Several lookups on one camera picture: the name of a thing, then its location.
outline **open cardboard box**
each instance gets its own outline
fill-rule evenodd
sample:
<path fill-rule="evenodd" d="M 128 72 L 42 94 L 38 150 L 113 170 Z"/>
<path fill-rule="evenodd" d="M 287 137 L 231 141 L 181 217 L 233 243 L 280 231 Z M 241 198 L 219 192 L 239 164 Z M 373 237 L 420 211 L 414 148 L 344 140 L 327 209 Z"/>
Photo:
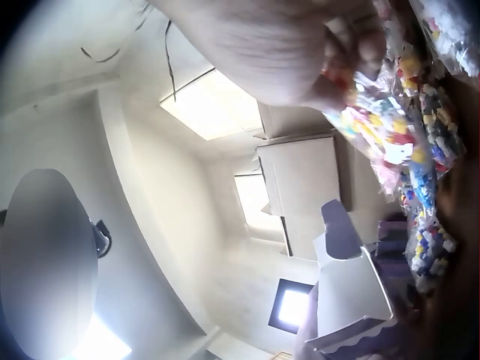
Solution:
<path fill-rule="evenodd" d="M 333 134 L 277 139 L 257 148 L 270 212 L 317 216 L 322 204 L 340 199 Z"/>
<path fill-rule="evenodd" d="M 306 343 L 323 353 L 357 344 L 396 321 L 368 250 L 337 200 L 322 206 L 326 231 L 315 240 L 318 257 L 317 337 Z"/>
<path fill-rule="evenodd" d="M 270 204 L 262 212 L 271 215 Z M 323 232 L 323 221 L 317 217 L 280 217 L 283 226 L 283 239 L 288 257 L 298 257 L 317 261 L 313 239 Z"/>
<path fill-rule="evenodd" d="M 332 127 L 320 111 L 312 108 L 258 103 L 258 111 L 264 133 L 257 137 L 269 141 L 284 136 L 322 134 Z"/>

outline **ceiling light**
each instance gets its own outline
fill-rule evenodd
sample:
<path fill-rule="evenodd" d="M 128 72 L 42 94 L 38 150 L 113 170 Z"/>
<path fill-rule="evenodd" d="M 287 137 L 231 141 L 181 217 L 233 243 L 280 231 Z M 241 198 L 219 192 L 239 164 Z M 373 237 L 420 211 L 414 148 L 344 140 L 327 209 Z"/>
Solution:
<path fill-rule="evenodd" d="M 160 106 L 205 140 L 260 129 L 255 98 L 213 70 L 160 102 Z"/>
<path fill-rule="evenodd" d="M 96 316 L 87 328 L 85 336 L 78 344 L 69 360 L 121 360 L 132 352 L 103 322 Z"/>

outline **plastic bag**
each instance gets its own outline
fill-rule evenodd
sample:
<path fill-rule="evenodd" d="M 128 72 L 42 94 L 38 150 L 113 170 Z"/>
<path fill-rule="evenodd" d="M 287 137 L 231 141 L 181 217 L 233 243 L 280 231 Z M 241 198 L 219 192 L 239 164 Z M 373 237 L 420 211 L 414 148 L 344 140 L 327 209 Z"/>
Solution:
<path fill-rule="evenodd" d="M 440 178 L 452 168 L 457 158 L 465 154 L 465 147 L 458 137 L 452 106 L 443 89 L 424 84 L 419 95 L 422 123 Z"/>
<path fill-rule="evenodd" d="M 380 183 L 381 190 L 385 193 L 388 202 L 395 199 L 394 190 L 399 182 L 401 171 L 396 166 L 391 166 L 381 160 L 370 160 L 370 166 Z"/>
<path fill-rule="evenodd" d="M 395 63 L 398 68 L 397 76 L 405 95 L 410 97 L 417 95 L 423 66 L 411 44 L 404 43 L 402 52 L 395 59 Z"/>
<path fill-rule="evenodd" d="M 401 168 L 408 166 L 412 155 L 425 154 L 426 141 L 423 129 L 411 122 L 401 105 L 391 93 L 396 73 L 383 63 L 376 81 L 361 73 L 327 69 L 324 74 L 341 87 L 349 85 L 349 105 L 341 113 L 327 112 L 327 119 L 374 165 L 377 176 L 391 174 L 384 184 L 386 194 L 393 194 Z M 417 156 L 425 171 L 431 170 L 427 156 Z"/>
<path fill-rule="evenodd" d="M 424 34 L 447 70 L 479 87 L 480 46 L 475 21 L 457 1 L 410 0 Z"/>
<path fill-rule="evenodd" d="M 410 181 L 418 201 L 423 205 L 425 215 L 433 216 L 435 210 L 435 195 L 437 176 L 433 169 L 425 164 L 411 161 L 409 166 Z"/>
<path fill-rule="evenodd" d="M 422 209 L 422 205 L 415 195 L 415 190 L 410 181 L 410 172 L 408 170 L 403 170 L 400 173 L 398 192 L 400 207 L 402 208 L 404 215 L 408 220 L 415 219 Z"/>
<path fill-rule="evenodd" d="M 420 293 L 435 289 L 455 252 L 457 242 L 434 216 L 425 220 L 420 212 L 410 232 L 405 256 Z"/>

